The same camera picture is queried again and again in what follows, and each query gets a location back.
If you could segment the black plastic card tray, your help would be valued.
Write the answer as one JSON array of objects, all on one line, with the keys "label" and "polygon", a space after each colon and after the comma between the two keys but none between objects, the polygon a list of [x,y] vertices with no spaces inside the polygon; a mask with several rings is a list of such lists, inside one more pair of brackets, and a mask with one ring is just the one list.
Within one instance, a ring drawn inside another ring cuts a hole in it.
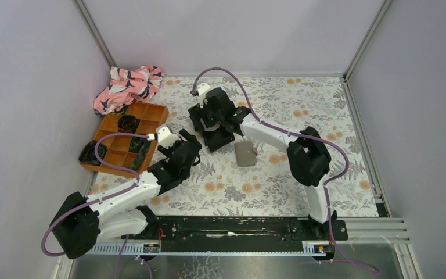
[{"label": "black plastic card tray", "polygon": [[210,152],[215,152],[235,140],[234,134],[221,126],[215,130],[210,130],[218,123],[199,112],[190,111],[189,117],[193,123],[194,130],[203,137],[204,144]]}]

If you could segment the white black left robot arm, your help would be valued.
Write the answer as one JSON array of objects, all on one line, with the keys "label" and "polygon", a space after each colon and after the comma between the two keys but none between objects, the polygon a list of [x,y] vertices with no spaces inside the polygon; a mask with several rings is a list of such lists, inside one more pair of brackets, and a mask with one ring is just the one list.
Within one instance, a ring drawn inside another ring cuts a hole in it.
[{"label": "white black left robot arm", "polygon": [[70,194],[42,238],[44,254],[76,259],[99,241],[122,235],[138,234],[144,239],[155,235],[155,217],[147,217],[136,206],[187,180],[191,168],[200,161],[202,145],[186,130],[174,134],[167,126],[160,126],[155,133],[131,136],[155,141],[165,158],[141,173],[126,169],[134,178],[114,189],[87,196]]}]

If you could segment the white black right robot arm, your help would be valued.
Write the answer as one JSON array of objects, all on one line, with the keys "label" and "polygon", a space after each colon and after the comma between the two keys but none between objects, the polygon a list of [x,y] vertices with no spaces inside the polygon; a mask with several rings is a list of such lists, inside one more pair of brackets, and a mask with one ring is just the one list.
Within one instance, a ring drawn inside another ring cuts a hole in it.
[{"label": "white black right robot arm", "polygon": [[249,107],[235,106],[221,87],[206,83],[190,92],[198,98],[189,108],[189,116],[196,132],[201,134],[210,152],[234,142],[235,136],[247,137],[286,151],[292,176],[305,187],[310,214],[310,232],[317,239],[325,239],[333,231],[329,220],[330,209],[325,188],[319,183],[328,174],[332,160],[317,131],[307,127],[300,132],[258,119]]}]

